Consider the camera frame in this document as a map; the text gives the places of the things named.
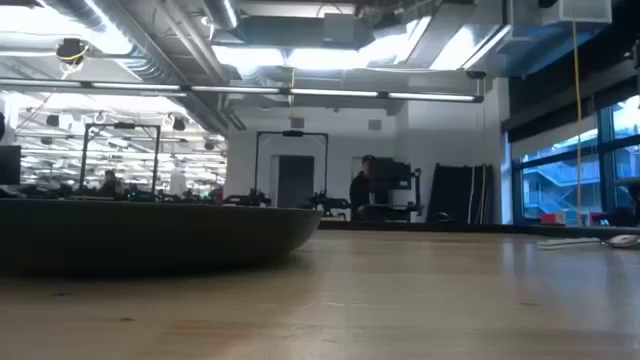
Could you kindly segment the black monitor on stand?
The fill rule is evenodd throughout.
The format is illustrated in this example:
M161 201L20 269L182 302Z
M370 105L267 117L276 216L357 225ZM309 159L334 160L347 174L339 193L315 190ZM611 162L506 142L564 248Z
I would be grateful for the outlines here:
M420 189L421 170L412 169L407 163L392 159L376 158L370 162L370 207L381 212L385 221L410 223L413 216L423 212ZM411 193L405 203L396 203L394 193Z

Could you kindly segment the round silver air duct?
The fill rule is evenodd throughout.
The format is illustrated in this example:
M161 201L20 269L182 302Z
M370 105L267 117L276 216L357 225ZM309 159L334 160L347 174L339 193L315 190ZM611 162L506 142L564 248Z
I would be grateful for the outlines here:
M234 0L202 0L205 12L216 29L231 30L239 20Z

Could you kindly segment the person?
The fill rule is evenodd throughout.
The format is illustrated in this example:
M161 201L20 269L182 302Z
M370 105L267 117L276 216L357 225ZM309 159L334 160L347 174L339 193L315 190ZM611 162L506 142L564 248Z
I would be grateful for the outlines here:
M121 193L121 184L112 169L105 171L105 178L99 189L99 194L104 197L116 197Z
M370 165L375 159L372 155L365 155L361 161L361 170L352 179L349 189L349 199L351 205L351 220L372 221L374 219L373 210L370 205Z

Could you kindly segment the dark round tray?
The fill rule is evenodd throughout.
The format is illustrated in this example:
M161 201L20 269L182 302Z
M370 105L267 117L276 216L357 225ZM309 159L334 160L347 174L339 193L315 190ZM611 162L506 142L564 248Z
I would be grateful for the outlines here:
M0 271L133 276L270 261L307 242L318 211L0 199Z

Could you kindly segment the white ceiling box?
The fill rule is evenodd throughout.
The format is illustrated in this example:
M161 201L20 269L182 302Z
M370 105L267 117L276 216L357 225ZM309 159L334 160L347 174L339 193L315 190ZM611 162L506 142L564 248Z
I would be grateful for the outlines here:
M571 22L610 24L613 17L612 0L552 0L540 12L544 25Z

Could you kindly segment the grey door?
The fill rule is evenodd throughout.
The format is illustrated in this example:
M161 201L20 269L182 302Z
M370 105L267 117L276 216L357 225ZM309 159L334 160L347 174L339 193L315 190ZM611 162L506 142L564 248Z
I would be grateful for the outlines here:
M314 190L315 159L312 156L279 157L277 205L300 208L308 203Z

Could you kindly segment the dark monitor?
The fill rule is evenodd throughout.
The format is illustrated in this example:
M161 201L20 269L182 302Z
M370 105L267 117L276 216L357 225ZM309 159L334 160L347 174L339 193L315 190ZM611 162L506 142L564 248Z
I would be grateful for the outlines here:
M19 185L21 177L21 147L0 146L0 185Z

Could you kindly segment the white spoon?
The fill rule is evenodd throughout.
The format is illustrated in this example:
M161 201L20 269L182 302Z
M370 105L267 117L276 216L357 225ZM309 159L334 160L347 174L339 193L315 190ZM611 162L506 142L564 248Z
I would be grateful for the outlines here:
M567 238L549 239L537 242L537 246L542 249L557 249L561 247L572 247L581 245L600 244L609 248L640 248L640 235L622 234L607 239L598 238Z

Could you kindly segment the black leaning panels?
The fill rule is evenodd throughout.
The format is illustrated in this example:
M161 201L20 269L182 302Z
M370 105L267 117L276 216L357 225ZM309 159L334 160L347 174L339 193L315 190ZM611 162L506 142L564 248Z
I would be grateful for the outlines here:
M449 166L437 163L432 177L426 223L493 223L492 165Z

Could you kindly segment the black metal frame rig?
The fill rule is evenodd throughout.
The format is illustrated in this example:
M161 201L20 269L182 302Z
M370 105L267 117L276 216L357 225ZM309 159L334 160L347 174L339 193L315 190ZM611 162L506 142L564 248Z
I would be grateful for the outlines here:
M153 172L152 172L152 181L151 181L151 196L154 197L156 193L156 183L157 183L157 171L158 171L158 163L159 163L159 150L160 150L160 136L161 136L161 127L159 125L136 125L134 123L126 123L126 122L116 122L112 124L97 124L97 123L89 123L85 125L84 138L83 138L83 148L82 148L82 157L81 157L81 170L80 170L80 185L79 190L82 193L85 193L85 172L87 165L87 156L88 156L88 146L92 139L89 137L90 130L93 127L97 127L98 131L95 135L100 135L101 132L105 128L114 128L121 130L135 130L136 128L141 129L154 129L156 131L156 135L153 137L155 141L155 150L154 150L154 158L153 158ZM116 197L104 197L99 194L99 190L97 192L99 198L111 198L115 200L123 200L124 192L121 186L121 193Z
M328 185L329 135L301 130L258 131L255 136L253 188L262 190L277 205L279 157L283 155L312 156L315 159L314 190L326 190Z

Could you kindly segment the long ceiling light strip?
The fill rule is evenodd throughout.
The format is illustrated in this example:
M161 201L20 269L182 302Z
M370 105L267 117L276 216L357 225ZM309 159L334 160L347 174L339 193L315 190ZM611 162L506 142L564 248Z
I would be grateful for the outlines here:
M15 87L25 90L44 91L52 89L54 92L69 90L70 92L108 91L134 92L151 96L186 96L195 93L220 93L242 95L280 95L280 96L317 96L317 97L352 97L382 100L407 100L453 103L481 103L482 95L464 95L452 93L410 93L386 92L370 90L331 90L314 88L281 88L281 87L246 87L246 86L204 86L204 85L174 85L148 83L118 83L49 79L20 79L0 77L0 87Z

